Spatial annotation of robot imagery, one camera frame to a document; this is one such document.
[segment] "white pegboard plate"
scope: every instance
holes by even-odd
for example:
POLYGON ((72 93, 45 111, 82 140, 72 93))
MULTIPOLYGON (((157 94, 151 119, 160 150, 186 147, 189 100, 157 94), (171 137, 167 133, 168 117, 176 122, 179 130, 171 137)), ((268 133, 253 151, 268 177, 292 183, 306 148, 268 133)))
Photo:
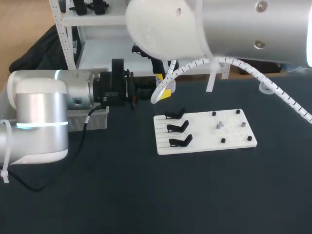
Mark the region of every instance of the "white pegboard plate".
POLYGON ((155 116, 154 126, 158 154, 172 155, 257 146, 253 131, 242 110, 240 110, 240 114, 236 114, 236 110, 216 111, 216 116, 212 114, 212 111, 188 113, 179 120, 155 116), (190 124, 185 132, 168 133, 167 124, 182 126, 186 120, 190 124), (216 128, 219 121, 225 124, 221 129, 216 128), (242 122, 246 123, 246 127, 241 126, 242 122), (169 139, 185 140, 189 134, 192 134, 193 140, 186 148, 170 147, 169 139), (252 136, 251 141, 247 140, 248 136, 252 136), (226 139, 225 143, 221 143, 223 138, 226 139))

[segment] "bolt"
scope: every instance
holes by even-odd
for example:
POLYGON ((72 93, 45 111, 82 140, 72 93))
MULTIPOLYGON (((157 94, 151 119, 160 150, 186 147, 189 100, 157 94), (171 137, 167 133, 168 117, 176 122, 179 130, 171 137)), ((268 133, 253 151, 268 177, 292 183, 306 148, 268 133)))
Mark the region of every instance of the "bolt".
POLYGON ((256 5, 257 12, 264 12, 268 8, 268 3, 266 1, 260 1, 256 5))
POLYGON ((259 40, 256 40, 254 43, 256 49, 261 50, 265 47, 265 43, 259 40))

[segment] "black cloth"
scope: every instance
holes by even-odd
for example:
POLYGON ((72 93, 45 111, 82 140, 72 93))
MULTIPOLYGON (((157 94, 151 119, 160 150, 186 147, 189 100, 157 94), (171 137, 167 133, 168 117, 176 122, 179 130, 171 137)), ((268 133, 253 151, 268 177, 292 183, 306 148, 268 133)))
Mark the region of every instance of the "black cloth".
MULTIPOLYGON (((81 43, 77 27, 73 27, 74 61, 77 62, 81 43)), ((52 26, 22 57, 14 61, 10 72, 19 70, 68 70, 56 26, 52 26)))
MULTIPOLYGON (((274 78, 312 112, 311 77, 274 78)), ((88 132, 79 157, 42 193, 0 183, 0 231, 10 234, 310 234, 312 126, 259 82, 182 82, 169 99, 110 108, 108 129, 88 132), (153 116, 244 110, 258 146, 171 156, 156 152, 153 116)), ((70 160, 10 166, 33 185, 70 160)))

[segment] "white spiral cable wrap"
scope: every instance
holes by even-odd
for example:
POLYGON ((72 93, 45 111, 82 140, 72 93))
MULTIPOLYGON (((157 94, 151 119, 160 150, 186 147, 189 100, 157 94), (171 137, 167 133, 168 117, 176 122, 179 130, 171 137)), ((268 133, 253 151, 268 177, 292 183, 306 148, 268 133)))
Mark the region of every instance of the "white spiral cable wrap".
POLYGON ((172 72, 174 72, 175 67, 176 67, 176 60, 172 60, 170 63, 169 69, 167 71, 166 78, 168 77, 168 75, 170 75, 170 74, 172 74, 172 72))
MULTIPOLYGON (((280 87, 278 87, 274 82, 272 82, 269 78, 267 78, 264 74, 259 72, 254 67, 250 66, 249 64, 236 59, 236 58, 230 58, 230 57, 215 57, 215 59, 219 63, 226 63, 230 65, 234 65, 236 67, 239 67, 243 69, 244 71, 251 74, 253 77, 258 79, 260 82, 264 83, 268 88, 270 88, 276 95, 278 95, 284 102, 286 102, 290 107, 292 107, 298 114, 300 114, 306 121, 309 123, 312 123, 312 115, 308 113, 302 106, 299 105, 294 99, 292 99, 287 93, 285 93, 280 87)), ((191 70, 192 68, 201 66, 203 64, 210 63, 210 60, 207 58, 201 58, 198 60, 195 60, 193 62, 190 62, 176 71, 174 71, 173 74, 166 77, 162 83, 155 89, 152 97, 151 97, 151 103, 155 104, 159 101, 162 93, 166 89, 169 82, 177 78, 178 76, 182 75, 183 73, 191 70)))

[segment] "robotic arm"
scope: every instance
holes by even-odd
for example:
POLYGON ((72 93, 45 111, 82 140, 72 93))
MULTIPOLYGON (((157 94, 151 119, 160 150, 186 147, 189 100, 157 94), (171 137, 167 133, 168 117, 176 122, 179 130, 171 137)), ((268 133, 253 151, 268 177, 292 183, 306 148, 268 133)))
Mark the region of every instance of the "robotic arm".
MULTIPOLYGON (((312 115, 257 70, 237 59, 220 57, 312 66, 311 6, 311 0, 131 0, 127 27, 142 51, 161 60, 204 57, 165 78, 152 103, 169 82, 198 63, 225 62, 244 66, 311 122, 312 115)), ((64 158, 68 152, 67 109, 89 110, 96 102, 102 107, 129 102, 134 108, 140 85, 130 76, 120 60, 113 60, 112 71, 99 79, 79 70, 13 73, 0 100, 0 107, 5 108, 0 119, 16 110, 17 125, 12 127, 11 141, 6 127, 0 125, 0 165, 8 147, 10 164, 64 158)))
POLYGON ((9 164, 48 163, 63 159, 68 153, 67 110, 91 110, 96 103, 103 108, 130 103, 134 109, 138 99, 150 97, 154 86, 142 87, 123 60, 112 60, 112 71, 94 78, 85 70, 16 71, 9 77, 0 106, 1 119, 16 112, 11 145, 5 125, 0 125, 0 165, 7 147, 11 148, 9 164))

